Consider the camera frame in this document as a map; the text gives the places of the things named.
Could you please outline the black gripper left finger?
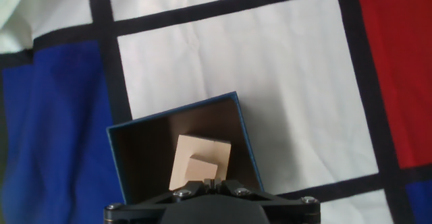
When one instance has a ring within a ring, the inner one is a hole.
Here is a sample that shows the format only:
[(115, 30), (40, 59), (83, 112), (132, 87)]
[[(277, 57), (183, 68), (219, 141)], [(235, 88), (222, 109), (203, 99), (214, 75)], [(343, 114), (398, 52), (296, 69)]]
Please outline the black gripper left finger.
[(181, 188), (138, 204), (112, 203), (104, 208), (103, 223), (158, 223), (169, 207), (192, 198), (206, 195), (209, 193), (211, 187), (211, 179), (189, 181)]

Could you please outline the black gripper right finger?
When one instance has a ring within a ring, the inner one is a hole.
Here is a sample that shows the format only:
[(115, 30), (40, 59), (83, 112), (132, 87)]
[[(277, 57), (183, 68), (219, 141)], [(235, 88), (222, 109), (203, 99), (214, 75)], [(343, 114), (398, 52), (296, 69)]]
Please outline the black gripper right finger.
[(312, 196), (290, 200), (261, 190), (249, 188), (237, 180), (211, 180), (211, 193), (242, 199), (257, 204), (270, 223), (321, 222), (321, 203)]

